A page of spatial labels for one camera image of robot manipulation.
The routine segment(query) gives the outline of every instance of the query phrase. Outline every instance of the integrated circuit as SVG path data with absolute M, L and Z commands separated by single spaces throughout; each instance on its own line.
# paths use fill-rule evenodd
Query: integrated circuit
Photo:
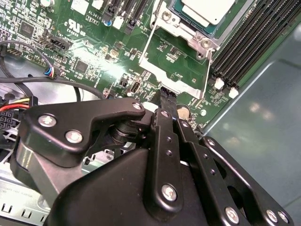
M 22 21 L 19 32 L 21 35 L 25 36 L 26 38 L 31 39 L 34 33 L 34 26 L 30 25 L 25 21 Z
M 81 60 L 78 60 L 77 63 L 76 63 L 76 66 L 75 66 L 75 70 L 77 72 L 80 72 L 82 74 L 85 74 L 87 69 L 88 69 L 89 65 L 86 64 L 85 62 L 81 61 Z

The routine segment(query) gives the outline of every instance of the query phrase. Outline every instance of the motherboard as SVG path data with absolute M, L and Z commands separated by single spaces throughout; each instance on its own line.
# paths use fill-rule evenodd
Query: motherboard
M 0 0 L 0 40 L 34 46 L 56 76 L 106 98 L 151 102 L 171 90 L 181 117 L 202 129 L 297 26 L 300 10 L 300 0 Z M 48 69 L 23 45 L 5 51 Z

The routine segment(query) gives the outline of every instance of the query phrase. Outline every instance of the green circuit board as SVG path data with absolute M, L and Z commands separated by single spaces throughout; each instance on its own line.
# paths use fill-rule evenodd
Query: green circuit board
M 38 48 L 61 75 L 71 81 L 87 84 L 103 91 L 105 95 L 114 91 L 115 97 L 126 97 L 136 82 L 140 85 L 133 97 L 151 101 L 160 84 L 156 77 L 138 64 L 141 53 L 151 32 L 150 16 L 153 0 L 149 0 L 135 29 L 130 35 L 117 30 L 102 21 L 107 1 L 100 10 L 92 6 L 92 0 L 55 0 L 51 8 L 41 7 L 39 0 L 0 0 L 0 32 L 2 39 L 25 41 Z M 237 0 L 223 23 L 216 31 L 218 36 L 227 28 L 246 0 Z M 246 13 L 237 21 L 243 22 Z M 45 29 L 51 35 L 67 40 L 72 46 L 67 51 L 49 49 L 41 36 Z M 272 49 L 258 61 L 256 67 L 281 43 L 293 29 L 277 39 Z M 12 54 L 24 57 L 46 68 L 45 62 L 28 48 L 14 46 L 8 49 Z M 196 51 L 182 38 L 156 30 L 147 50 L 148 61 L 166 71 L 174 81 L 182 80 L 195 89 L 204 87 L 208 61 L 197 60 Z M 243 85 L 251 74 L 246 74 Z M 121 78 L 127 78 L 126 87 L 120 85 Z M 195 129 L 205 127 L 210 120 L 230 101 L 228 90 L 218 91 L 209 87 L 204 99 L 196 99 L 187 93 L 178 96 L 178 104 L 187 105 L 191 111 L 190 124 Z

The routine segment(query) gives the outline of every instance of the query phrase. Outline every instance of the blue wire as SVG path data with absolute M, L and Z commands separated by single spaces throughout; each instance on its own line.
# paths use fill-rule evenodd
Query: blue wire
M 50 73 L 51 73 L 51 68 L 49 68 L 48 71 L 46 71 L 46 72 L 44 73 L 44 75 L 50 75 Z

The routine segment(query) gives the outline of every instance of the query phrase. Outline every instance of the silver screw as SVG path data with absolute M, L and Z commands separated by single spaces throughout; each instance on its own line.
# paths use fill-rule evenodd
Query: silver screw
M 170 185 L 163 185 L 161 191 L 167 200 L 172 202 L 176 200 L 177 193 Z
M 111 161 L 113 159 L 113 156 L 107 155 L 107 159 Z
M 229 218 L 229 220 L 231 222 L 233 222 L 234 224 L 238 224 L 239 223 L 238 215 L 237 215 L 237 213 L 235 212 L 235 210 L 233 208 L 227 207 L 225 209 L 225 212 L 226 212 L 227 217 Z
M 43 115 L 39 117 L 38 122 L 44 127 L 53 127 L 56 125 L 56 119 L 50 115 Z
M 189 125 L 188 125 L 187 122 L 185 122 L 185 121 L 182 121 L 182 125 L 183 125 L 184 127 L 189 127 Z
M 169 114 L 166 111 L 161 111 L 161 114 L 164 115 L 165 117 L 169 117 Z
M 82 142 L 83 136 L 81 135 L 80 132 L 77 132 L 75 130 L 70 130 L 66 133 L 65 135 L 66 139 L 73 144 L 78 144 Z
M 268 217 L 271 219 L 271 221 L 273 221 L 273 222 L 275 222 L 275 223 L 278 222 L 277 217 L 276 217 L 276 214 L 275 214 L 273 211 L 267 210 L 267 215 L 268 215 Z
M 141 110 L 141 106 L 138 103 L 133 103 L 133 107 L 137 110 Z
M 214 146 L 215 145 L 215 142 L 212 140 L 212 139 L 207 139 L 208 143 L 211 145 L 211 146 Z
M 162 13 L 163 20 L 168 21 L 168 20 L 170 20 L 170 18 L 171 18 L 171 13 L 169 11 L 165 11 Z
M 288 224 L 288 219 L 287 219 L 286 215 L 283 212 L 278 211 L 278 215 L 280 216 L 281 219 L 284 220 L 284 222 L 286 222 Z
M 210 46 L 210 42 L 208 40 L 203 40 L 201 42 L 202 47 L 208 48 Z

